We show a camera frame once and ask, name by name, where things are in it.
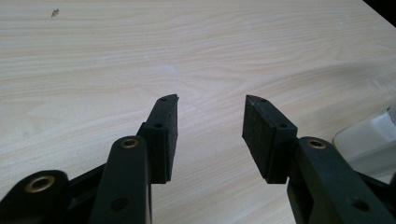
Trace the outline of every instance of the light wooden table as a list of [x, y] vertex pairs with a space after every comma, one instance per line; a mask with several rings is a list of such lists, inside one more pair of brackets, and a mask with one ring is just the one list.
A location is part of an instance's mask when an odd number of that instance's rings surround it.
[[1, 5], [0, 197], [37, 171], [102, 164], [177, 93], [154, 223], [293, 223], [286, 187], [261, 179], [241, 137], [246, 94], [329, 141], [396, 97], [396, 30], [361, 0]]

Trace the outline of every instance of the screw hole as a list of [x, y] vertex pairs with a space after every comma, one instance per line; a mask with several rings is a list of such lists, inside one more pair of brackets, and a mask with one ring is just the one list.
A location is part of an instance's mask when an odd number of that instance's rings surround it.
[[123, 142], [121, 142], [121, 146], [123, 148], [136, 147], [137, 144], [139, 144], [139, 142], [133, 138], [128, 138], [128, 139], [125, 139]]
[[323, 149], [326, 147], [326, 144], [324, 144], [323, 142], [321, 142], [319, 140], [309, 140], [308, 145], [311, 147], [314, 147], [314, 148], [319, 148], [319, 149]]
[[124, 209], [128, 205], [128, 199], [126, 198], [118, 198], [111, 202], [111, 210], [115, 212], [119, 212], [120, 210]]
[[350, 204], [354, 206], [355, 208], [363, 211], [363, 212], [368, 212], [370, 211], [370, 206], [367, 204], [365, 201], [363, 201], [360, 198], [354, 198], [350, 201]]
[[31, 180], [26, 185], [25, 191], [28, 193], [37, 193], [51, 187], [54, 182], [55, 177], [53, 175], [43, 175]]

